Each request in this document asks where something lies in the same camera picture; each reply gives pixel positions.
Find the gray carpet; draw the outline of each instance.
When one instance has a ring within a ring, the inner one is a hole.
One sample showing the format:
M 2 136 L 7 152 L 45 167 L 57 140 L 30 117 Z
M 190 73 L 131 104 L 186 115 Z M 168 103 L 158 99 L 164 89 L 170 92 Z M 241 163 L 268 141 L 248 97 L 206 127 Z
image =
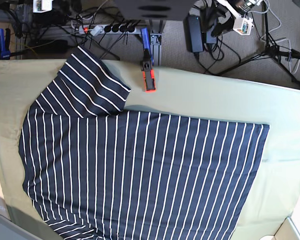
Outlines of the gray carpet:
M 300 8 L 292 0 L 269 0 L 271 9 L 282 21 L 282 27 L 272 33 L 275 39 L 288 38 L 291 47 L 300 51 Z M 86 6 L 96 6 L 98 1 L 86 0 Z M 255 23 L 258 30 L 263 32 L 263 17 L 261 14 L 254 14 Z M 269 27 L 278 25 L 277 20 L 269 13 Z M 105 47 L 117 39 L 118 36 L 106 35 L 101 44 Z M 249 36 L 241 36 L 236 32 L 228 32 L 223 35 L 223 42 L 237 51 L 241 58 L 247 58 L 260 52 L 264 44 L 258 39 L 254 28 Z M 287 42 L 280 45 L 288 47 Z M 92 52 L 98 56 L 102 54 L 97 47 L 92 45 Z M 210 70 L 213 73 L 220 72 L 238 62 L 238 57 L 225 46 L 222 47 L 225 53 L 224 60 L 217 62 Z M 142 44 L 132 35 L 128 36 L 127 41 L 121 40 L 111 50 L 120 56 L 122 61 L 139 63 L 143 57 Z M 105 59 L 114 59 L 107 55 Z M 202 64 L 210 66 L 213 63 L 211 56 L 207 52 L 200 54 Z M 288 62 L 283 58 L 282 63 L 288 67 Z M 183 23 L 181 21 L 167 21 L 162 40 L 162 66 L 181 69 L 190 72 L 203 73 L 204 70 L 198 65 L 193 54 L 187 51 Z M 229 78 L 249 80 L 272 85 L 299 88 L 297 84 L 291 82 L 291 78 L 286 74 L 272 59 L 263 59 L 250 62 L 240 68 L 224 75 Z M 300 80 L 300 67 L 295 75 Z

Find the navy blue shirt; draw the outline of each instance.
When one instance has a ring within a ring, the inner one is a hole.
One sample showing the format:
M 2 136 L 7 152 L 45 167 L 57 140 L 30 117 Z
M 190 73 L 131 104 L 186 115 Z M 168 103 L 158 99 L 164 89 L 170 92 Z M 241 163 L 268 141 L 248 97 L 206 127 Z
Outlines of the navy blue shirt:
M 31 105 L 23 189 L 65 240 L 227 240 L 269 126 L 124 111 L 130 88 L 78 47 Z

